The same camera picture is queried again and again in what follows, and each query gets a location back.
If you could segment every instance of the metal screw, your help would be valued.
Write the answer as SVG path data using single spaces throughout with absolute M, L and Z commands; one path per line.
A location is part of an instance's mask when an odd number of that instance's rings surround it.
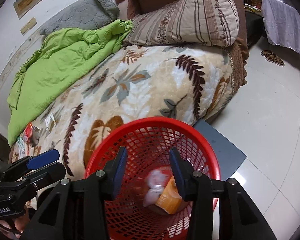
M 104 176 L 106 173 L 105 173 L 105 171 L 104 170 L 100 170 L 100 171 L 97 171 L 96 172 L 96 175 L 98 176 L 98 177 L 102 177 L 102 176 Z
M 192 175 L 195 176 L 196 178 L 199 178 L 202 176 L 202 173 L 200 171 L 194 171 L 192 172 Z
M 231 184 L 231 185 L 235 185 L 235 184 L 237 184 L 237 180 L 236 179 L 234 179 L 234 178 L 229 178 L 228 179 L 228 182 Z
M 69 183 L 69 179 L 68 178 L 64 178 L 64 179 L 62 179 L 61 181 L 60 181 L 60 183 L 62 184 L 62 185 L 67 185 L 68 183 Z

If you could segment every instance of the white tile floor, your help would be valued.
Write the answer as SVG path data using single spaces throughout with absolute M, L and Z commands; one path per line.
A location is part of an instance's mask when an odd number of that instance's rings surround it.
M 266 61 L 264 49 L 285 67 Z M 300 55 L 261 38 L 250 49 L 246 70 L 248 83 L 213 126 L 247 155 L 233 177 L 278 240 L 288 240 L 300 224 Z

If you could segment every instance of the pillow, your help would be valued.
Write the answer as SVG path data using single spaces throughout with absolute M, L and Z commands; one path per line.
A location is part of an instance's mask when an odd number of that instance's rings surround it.
M 124 44 L 155 45 L 184 42 L 228 47 L 239 32 L 233 0 L 178 0 L 132 19 L 134 28 Z
M 112 0 L 78 0 L 46 21 L 41 35 L 49 35 L 62 28 L 97 30 L 119 16 L 119 8 Z

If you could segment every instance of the gray mat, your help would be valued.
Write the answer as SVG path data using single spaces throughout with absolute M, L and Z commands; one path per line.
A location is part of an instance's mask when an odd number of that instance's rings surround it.
M 213 148 L 219 162 L 221 180 L 230 178 L 247 156 L 204 120 L 199 120 L 193 127 Z

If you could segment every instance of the red basket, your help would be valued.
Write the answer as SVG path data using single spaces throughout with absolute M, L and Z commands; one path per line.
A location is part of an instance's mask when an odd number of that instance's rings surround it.
M 113 131 L 94 151 L 85 177 L 103 169 L 114 159 L 119 147 L 128 151 L 126 171 L 119 196 L 106 202 L 110 237 L 114 240 L 185 239 L 189 226 L 189 204 L 174 215 L 159 215 L 134 199 L 131 188 L 136 178 L 163 165 L 169 165 L 169 150 L 176 147 L 184 160 L 192 163 L 212 179 L 220 179 L 217 158 L 207 140 L 191 126 L 166 117 L 150 117 L 122 125 Z

